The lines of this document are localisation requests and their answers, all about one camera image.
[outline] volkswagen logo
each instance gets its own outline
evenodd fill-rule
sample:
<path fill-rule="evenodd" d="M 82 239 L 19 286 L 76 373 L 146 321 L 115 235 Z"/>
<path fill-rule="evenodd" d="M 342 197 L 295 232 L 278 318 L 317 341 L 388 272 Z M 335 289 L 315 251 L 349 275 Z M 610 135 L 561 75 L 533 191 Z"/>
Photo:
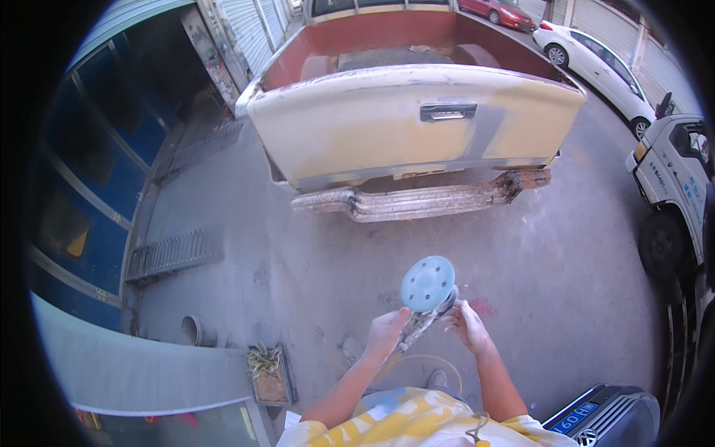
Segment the volkswagen logo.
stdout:
<path fill-rule="evenodd" d="M 598 440 L 598 433 L 590 428 L 587 428 L 576 435 L 574 439 L 581 447 L 592 446 Z"/>

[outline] hand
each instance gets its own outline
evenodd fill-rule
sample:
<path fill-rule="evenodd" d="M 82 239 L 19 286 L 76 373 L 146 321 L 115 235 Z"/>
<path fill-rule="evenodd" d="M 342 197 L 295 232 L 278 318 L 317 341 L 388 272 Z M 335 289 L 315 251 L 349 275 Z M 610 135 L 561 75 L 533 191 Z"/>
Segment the hand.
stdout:
<path fill-rule="evenodd" d="M 400 331 L 409 317 L 410 310 L 402 308 L 374 319 L 370 324 L 368 346 L 363 356 L 384 362 L 397 346 Z"/>
<path fill-rule="evenodd" d="M 482 320 L 466 301 L 456 300 L 441 320 L 447 325 L 445 332 L 457 333 L 472 354 L 480 355 L 493 346 Z"/>

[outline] pickup truck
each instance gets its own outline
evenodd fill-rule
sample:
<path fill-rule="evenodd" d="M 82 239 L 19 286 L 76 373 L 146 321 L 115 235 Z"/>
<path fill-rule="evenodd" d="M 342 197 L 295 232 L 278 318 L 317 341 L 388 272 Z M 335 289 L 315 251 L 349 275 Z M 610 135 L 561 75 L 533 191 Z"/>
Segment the pickup truck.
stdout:
<path fill-rule="evenodd" d="M 546 58 L 453 0 L 306 0 L 304 15 L 235 105 L 273 182 L 300 193 L 294 209 L 410 220 L 507 204 L 551 181 L 544 168 L 586 93 Z M 357 188 L 478 167 L 505 172 L 479 185 Z"/>

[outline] blue license plate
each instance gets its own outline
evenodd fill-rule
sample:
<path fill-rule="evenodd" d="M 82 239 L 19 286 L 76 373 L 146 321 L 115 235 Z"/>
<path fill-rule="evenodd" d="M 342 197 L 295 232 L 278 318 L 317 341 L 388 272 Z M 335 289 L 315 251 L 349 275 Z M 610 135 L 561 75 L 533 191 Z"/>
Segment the blue license plate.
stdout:
<path fill-rule="evenodd" d="M 582 403 L 576 410 L 571 411 L 571 413 L 565 418 L 561 419 L 553 427 L 549 428 L 550 431 L 555 431 L 556 433 L 567 434 L 569 431 L 573 430 L 578 423 L 586 418 L 593 410 L 597 409 L 597 405 L 591 402 Z"/>

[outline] yellow white t-shirt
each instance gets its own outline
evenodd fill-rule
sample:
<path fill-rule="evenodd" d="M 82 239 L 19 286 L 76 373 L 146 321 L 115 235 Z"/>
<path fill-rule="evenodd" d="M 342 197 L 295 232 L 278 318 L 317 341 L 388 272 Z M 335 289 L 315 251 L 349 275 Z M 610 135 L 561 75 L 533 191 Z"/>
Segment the yellow white t-shirt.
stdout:
<path fill-rule="evenodd" d="M 474 446 L 465 431 L 479 418 L 465 403 L 442 391 L 398 388 L 365 396 L 352 418 L 328 430 L 317 421 L 303 421 L 283 432 L 283 446 Z M 479 438 L 497 446 L 573 447 L 560 433 L 545 430 L 530 416 L 502 423 L 489 420 Z"/>

